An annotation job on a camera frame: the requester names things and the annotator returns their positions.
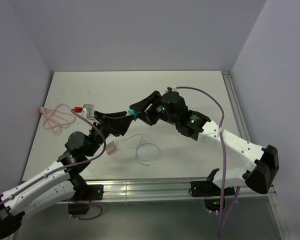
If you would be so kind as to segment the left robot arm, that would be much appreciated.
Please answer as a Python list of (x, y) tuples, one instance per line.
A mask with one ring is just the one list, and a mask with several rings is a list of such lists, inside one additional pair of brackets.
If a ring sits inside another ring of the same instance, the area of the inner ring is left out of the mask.
[(85, 198), (88, 188), (80, 173), (104, 154), (107, 137), (123, 136), (134, 120), (126, 111), (106, 114), (95, 111), (96, 123), (75, 109), (72, 113), (91, 126), (89, 134), (73, 132), (65, 144), (65, 152), (56, 161), (33, 178), (0, 193), (0, 240), (17, 231), (23, 217), (58, 202)]

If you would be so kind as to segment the blue charger plug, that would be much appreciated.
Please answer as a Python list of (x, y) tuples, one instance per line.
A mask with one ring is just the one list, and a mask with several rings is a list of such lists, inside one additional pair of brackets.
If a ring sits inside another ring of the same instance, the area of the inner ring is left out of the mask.
[(138, 118), (138, 115), (139, 115), (139, 112), (137, 110), (134, 110), (134, 109), (129, 109), (128, 110), (128, 114), (130, 116), (133, 116), (133, 119), (136, 120)]

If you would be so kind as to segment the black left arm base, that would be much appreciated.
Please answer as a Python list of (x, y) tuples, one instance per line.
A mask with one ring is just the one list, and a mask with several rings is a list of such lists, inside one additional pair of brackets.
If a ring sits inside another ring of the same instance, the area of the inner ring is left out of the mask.
[(88, 184), (77, 190), (68, 203), (68, 213), (72, 216), (86, 215), (92, 208), (93, 201), (103, 198), (104, 186), (102, 184)]

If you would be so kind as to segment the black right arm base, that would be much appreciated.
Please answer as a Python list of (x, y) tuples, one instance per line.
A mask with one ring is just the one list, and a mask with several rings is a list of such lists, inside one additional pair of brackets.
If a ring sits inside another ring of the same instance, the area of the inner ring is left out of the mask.
[(221, 188), (212, 181), (191, 181), (188, 193), (192, 197), (217, 197), (221, 195)]

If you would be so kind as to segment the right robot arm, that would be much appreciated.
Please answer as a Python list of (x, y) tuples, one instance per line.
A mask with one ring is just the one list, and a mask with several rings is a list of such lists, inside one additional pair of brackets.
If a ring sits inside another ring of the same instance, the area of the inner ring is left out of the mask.
[(223, 189), (247, 186), (258, 194), (267, 194), (279, 170), (278, 150), (268, 145), (253, 144), (222, 129), (204, 114), (188, 109), (182, 96), (176, 91), (160, 95), (154, 91), (145, 99), (130, 105), (136, 117), (153, 126), (162, 120), (174, 125), (185, 137), (210, 145), (237, 160), (240, 167), (223, 173), (214, 169), (205, 181), (207, 191), (212, 195)]

